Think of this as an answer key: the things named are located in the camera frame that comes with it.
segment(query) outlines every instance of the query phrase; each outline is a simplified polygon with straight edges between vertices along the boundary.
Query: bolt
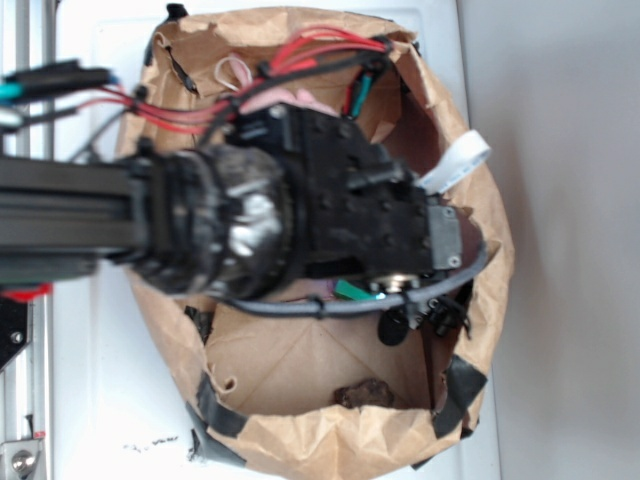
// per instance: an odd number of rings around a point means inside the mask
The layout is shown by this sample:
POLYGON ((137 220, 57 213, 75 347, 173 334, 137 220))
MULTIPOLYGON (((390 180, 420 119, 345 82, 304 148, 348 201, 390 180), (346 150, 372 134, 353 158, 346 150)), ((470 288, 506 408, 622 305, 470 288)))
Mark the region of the bolt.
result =
POLYGON ((383 240, 387 247, 393 247, 396 244, 396 240, 390 234, 385 235, 383 240))
POLYGON ((347 123, 341 123, 338 127, 338 135, 341 138, 351 138, 351 128, 347 123))
POLYGON ((269 109, 269 115, 275 119, 284 118, 287 115, 287 109, 284 105, 274 105, 269 109))
POLYGON ((21 344, 23 340, 24 340, 24 335, 22 334, 22 332, 13 332, 11 334, 11 341, 16 345, 21 344))
POLYGON ((232 124, 230 123, 225 123, 222 128, 220 129, 220 131, 226 136, 226 135, 231 135, 233 132, 236 131, 236 127, 234 127, 232 124))
POLYGON ((329 195, 321 195, 320 196, 320 208, 322 210, 330 210, 331 209, 331 197, 329 197, 329 195))
POLYGON ((449 257, 449 266, 451 268, 458 268, 460 265, 462 265, 462 260, 460 260, 458 255, 452 255, 449 257))
POLYGON ((324 117, 318 117, 314 126, 317 132, 323 133, 327 131, 327 122, 324 117))
POLYGON ((36 457, 27 450, 20 450, 11 459, 11 466, 20 478, 27 478, 36 466, 36 457))

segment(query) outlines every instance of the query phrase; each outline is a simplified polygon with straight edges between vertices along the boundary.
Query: black wire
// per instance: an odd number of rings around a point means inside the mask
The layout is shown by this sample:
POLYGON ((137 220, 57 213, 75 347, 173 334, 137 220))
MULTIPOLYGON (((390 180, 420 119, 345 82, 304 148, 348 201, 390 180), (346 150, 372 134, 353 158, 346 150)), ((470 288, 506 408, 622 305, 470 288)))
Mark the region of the black wire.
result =
POLYGON ((32 115, 24 119, 25 122, 23 127, 37 125, 39 123, 53 122, 54 120, 59 120, 64 117, 75 115, 76 113, 78 113, 78 108, 70 107, 63 110, 55 110, 53 112, 43 113, 42 115, 32 115))
POLYGON ((93 135, 91 135, 91 137, 89 137, 89 140, 87 140, 85 142, 84 145, 82 145, 82 147, 80 147, 78 149, 78 151, 76 153, 74 153, 69 160, 67 160, 68 163, 74 163, 75 161, 78 160, 78 158, 80 158, 80 156, 85 153, 85 152, 91 152, 93 150, 93 142, 95 142, 104 132, 107 131, 107 129, 116 122, 116 120, 118 120, 122 115, 124 115, 127 112, 127 109, 122 109, 117 111, 116 113, 114 113, 111 117, 109 117, 101 126, 100 128, 98 128, 98 130, 96 130, 93 135))
POLYGON ((307 70, 298 70, 286 75, 281 75, 277 77, 271 77, 265 80, 260 85, 257 85, 255 88, 246 92, 243 95, 238 97, 232 97, 229 99, 231 102, 227 107, 221 110, 216 118, 209 124, 207 130, 204 132, 200 140, 198 141, 197 148, 201 149, 206 147, 213 134, 220 127, 224 125, 227 121, 227 117, 233 113, 236 113, 240 107, 246 103, 250 98, 258 95, 259 93, 265 92, 273 87, 277 87, 278 85, 282 85, 284 83, 293 82, 295 80, 300 80, 307 77, 312 77, 315 75, 324 75, 326 73, 336 72, 338 70, 344 70, 346 68, 355 67, 359 65, 368 64, 370 61, 378 58, 386 57, 386 53, 382 52, 372 52, 372 51, 360 51, 356 53, 353 57, 337 60, 335 62, 326 63, 324 65, 319 65, 314 68, 309 68, 307 70))
POLYGON ((403 294, 387 295, 381 300, 331 302, 324 304, 322 307, 320 307, 317 302, 272 303, 252 302, 227 298, 219 298, 218 300, 220 300, 222 303, 226 303, 231 307, 237 308, 238 310, 242 310, 243 312, 261 317, 356 317, 367 313, 399 307, 406 304, 407 302, 424 302, 455 290, 456 288, 464 285, 469 280, 478 275, 484 269, 488 257, 489 255, 486 245, 484 242, 481 242, 479 246, 478 256, 469 267, 454 273, 449 278, 436 284, 408 290, 403 294))

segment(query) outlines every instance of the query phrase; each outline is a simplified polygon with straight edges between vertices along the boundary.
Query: red wire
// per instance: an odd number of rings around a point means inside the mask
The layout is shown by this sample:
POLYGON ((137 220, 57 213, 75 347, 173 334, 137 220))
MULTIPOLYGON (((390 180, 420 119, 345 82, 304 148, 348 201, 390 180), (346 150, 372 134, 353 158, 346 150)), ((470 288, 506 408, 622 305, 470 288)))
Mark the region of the red wire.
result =
POLYGON ((357 43, 337 43, 333 45, 324 45, 322 47, 315 48, 313 50, 309 50, 304 53, 300 53, 294 57, 291 57, 282 65, 272 70, 273 75, 282 75, 286 73, 290 73, 292 70, 295 70, 296 64, 303 60, 307 60, 311 57, 318 57, 320 55, 325 55, 327 53, 332 52, 341 52, 341 51, 349 51, 349 50, 369 50, 374 52, 385 52, 385 48, 383 45, 378 44, 376 46, 369 45, 360 45, 357 43))
POLYGON ((295 50, 301 48, 302 46, 307 45, 313 41, 319 40, 321 38, 335 38, 335 37, 341 38, 343 40, 348 40, 351 43, 355 43, 362 46, 375 47, 376 49, 378 47, 381 47, 380 42, 376 40, 364 38, 337 27, 322 26, 322 25, 307 27, 305 29, 299 30, 289 38, 287 43, 284 46, 282 46, 281 49, 276 53, 273 60, 271 61, 271 65, 274 68, 278 68, 280 67, 280 64, 284 61, 284 59, 287 58, 287 56, 291 55, 295 50), (306 32, 313 32, 316 30, 320 30, 320 31, 314 34, 310 34, 307 37, 302 36, 306 32))
MULTIPOLYGON (((295 32, 276 53, 270 67, 272 76, 286 75, 293 71, 304 70, 315 67, 317 61, 315 57, 326 55, 333 52, 369 50, 377 52, 385 52, 385 46, 376 40, 361 37, 352 32, 343 30, 330 25, 314 25, 306 27, 295 32), (341 39, 340 43, 324 45, 296 54, 302 47, 312 42, 323 39, 341 39)), ((258 85, 263 83, 264 79, 257 78, 250 85, 233 94, 233 97, 241 97, 258 85)), ((79 108, 96 105, 99 103, 116 103, 126 107, 135 107, 137 115, 145 118, 147 121, 166 130, 200 135, 205 132, 205 127, 199 124, 209 123, 215 115, 219 114, 229 105, 228 99, 222 99, 213 105, 191 111, 169 110, 157 107, 146 102, 138 102, 121 90, 113 90, 110 88, 101 88, 101 91, 115 96, 116 98, 97 98, 80 105, 79 108)))

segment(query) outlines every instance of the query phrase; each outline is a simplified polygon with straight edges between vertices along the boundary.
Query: crumpled paper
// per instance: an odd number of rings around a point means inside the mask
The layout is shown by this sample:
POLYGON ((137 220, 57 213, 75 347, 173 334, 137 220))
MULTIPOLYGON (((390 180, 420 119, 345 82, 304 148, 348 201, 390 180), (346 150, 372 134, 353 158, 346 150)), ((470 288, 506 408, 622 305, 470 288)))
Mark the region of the crumpled paper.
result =
MULTIPOLYGON (((209 105, 223 86, 215 81, 216 62, 234 52, 255 69, 295 30, 328 24, 360 35, 387 35, 396 42, 395 70, 371 92, 359 124, 372 141, 384 141, 418 173, 432 168, 467 125, 451 95, 412 47, 413 33, 393 22, 309 8, 266 8, 185 17, 163 25, 153 36, 154 62, 142 74, 149 101, 168 108, 209 105), (187 91, 172 67, 166 47, 197 86, 187 91), (401 93, 401 79, 411 93, 401 93)), ((313 78, 287 88, 309 90, 340 109, 353 72, 313 78)), ((191 148, 195 138, 158 130, 128 118, 121 151, 131 152, 140 135, 159 149, 191 148)), ((434 412, 447 396, 444 372, 452 355, 489 373, 498 342, 512 274, 514 249, 500 194, 486 165, 448 192, 481 229, 490 262, 476 278, 469 308, 472 338, 464 331, 440 340, 429 327, 413 332, 399 347, 376 337, 374 316, 356 320, 267 320, 254 318, 206 297, 176 301, 132 276, 138 304, 180 393, 196 411, 202 373, 218 400, 247 416, 237 437, 209 427, 208 434, 246 461, 246 467, 292 479, 369 479, 431 458, 474 429, 482 394, 464 421, 437 438, 434 412), (185 305, 215 313, 213 332, 203 345, 185 305), (399 399, 396 408, 331 405, 336 388, 374 377, 386 381, 399 399)), ((317 282, 294 284, 285 298, 309 291, 330 295, 317 282)))

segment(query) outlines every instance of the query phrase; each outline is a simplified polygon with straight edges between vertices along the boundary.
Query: white wall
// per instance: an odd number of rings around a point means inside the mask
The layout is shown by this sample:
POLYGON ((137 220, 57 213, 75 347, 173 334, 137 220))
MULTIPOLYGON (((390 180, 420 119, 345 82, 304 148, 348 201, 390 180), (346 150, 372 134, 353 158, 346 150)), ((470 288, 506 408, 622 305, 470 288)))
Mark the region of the white wall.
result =
POLYGON ((640 2, 458 3, 518 256, 503 479, 640 478, 640 2))

